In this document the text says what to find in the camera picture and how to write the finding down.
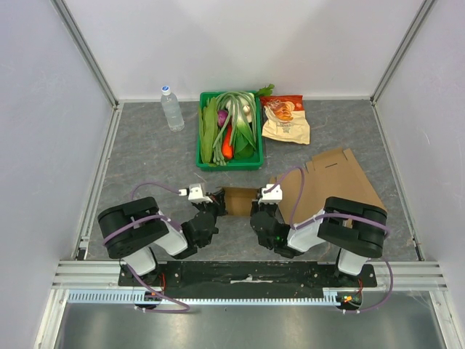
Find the water bottle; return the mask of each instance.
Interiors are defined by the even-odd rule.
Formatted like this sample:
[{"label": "water bottle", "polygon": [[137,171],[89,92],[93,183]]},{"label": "water bottle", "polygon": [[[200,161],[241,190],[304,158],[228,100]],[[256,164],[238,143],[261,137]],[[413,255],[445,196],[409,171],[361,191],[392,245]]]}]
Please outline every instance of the water bottle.
[{"label": "water bottle", "polygon": [[165,112],[165,117],[171,131],[181,131],[184,129],[181,108],[179,107],[176,95],[171,93],[169,86],[161,88],[161,107]]}]

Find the carrot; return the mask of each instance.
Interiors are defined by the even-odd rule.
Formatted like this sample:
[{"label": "carrot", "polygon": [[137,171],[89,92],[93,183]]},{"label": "carrot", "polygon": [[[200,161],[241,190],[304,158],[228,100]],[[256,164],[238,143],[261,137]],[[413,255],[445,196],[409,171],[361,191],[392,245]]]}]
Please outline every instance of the carrot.
[{"label": "carrot", "polygon": [[223,146],[221,148],[221,152],[227,160],[232,159],[234,156],[233,146],[230,145],[232,132],[233,132],[233,127],[231,126],[231,124],[227,125],[226,137],[225,137],[225,140],[223,140]]}]

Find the food package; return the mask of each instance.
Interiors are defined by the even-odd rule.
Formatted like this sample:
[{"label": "food package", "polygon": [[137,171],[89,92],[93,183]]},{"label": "food package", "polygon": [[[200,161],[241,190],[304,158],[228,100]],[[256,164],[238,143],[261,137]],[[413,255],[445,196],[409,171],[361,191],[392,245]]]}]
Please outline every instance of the food package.
[{"label": "food package", "polygon": [[272,140],[310,144],[310,125],[302,96],[260,97],[267,120],[262,135]]}]

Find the white wall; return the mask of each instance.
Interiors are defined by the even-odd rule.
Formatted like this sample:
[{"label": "white wall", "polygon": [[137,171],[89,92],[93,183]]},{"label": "white wall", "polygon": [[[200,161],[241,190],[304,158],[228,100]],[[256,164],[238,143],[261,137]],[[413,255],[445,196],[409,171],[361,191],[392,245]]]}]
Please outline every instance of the white wall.
[{"label": "white wall", "polygon": [[437,1],[379,110],[421,248],[465,324],[465,2]]},{"label": "white wall", "polygon": [[29,349],[111,109],[50,1],[0,1],[0,33],[0,347]]},{"label": "white wall", "polygon": [[369,96],[421,0],[67,0],[121,99]]}]

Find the green basket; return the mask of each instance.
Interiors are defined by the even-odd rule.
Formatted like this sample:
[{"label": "green basket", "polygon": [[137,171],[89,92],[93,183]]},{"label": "green basket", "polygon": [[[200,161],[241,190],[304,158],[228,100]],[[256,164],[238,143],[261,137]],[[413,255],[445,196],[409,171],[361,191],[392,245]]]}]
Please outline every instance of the green basket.
[{"label": "green basket", "polygon": [[[219,96],[224,92],[202,92],[201,93],[201,109],[206,106],[206,101],[212,97]],[[255,98],[256,103],[256,150],[254,154],[248,159],[242,160],[229,160],[226,166],[211,166],[204,164],[201,159],[201,139],[197,138],[197,156],[195,157],[195,163],[202,171],[252,171],[259,169],[263,165],[263,145],[262,145],[262,105],[260,99]]]}]

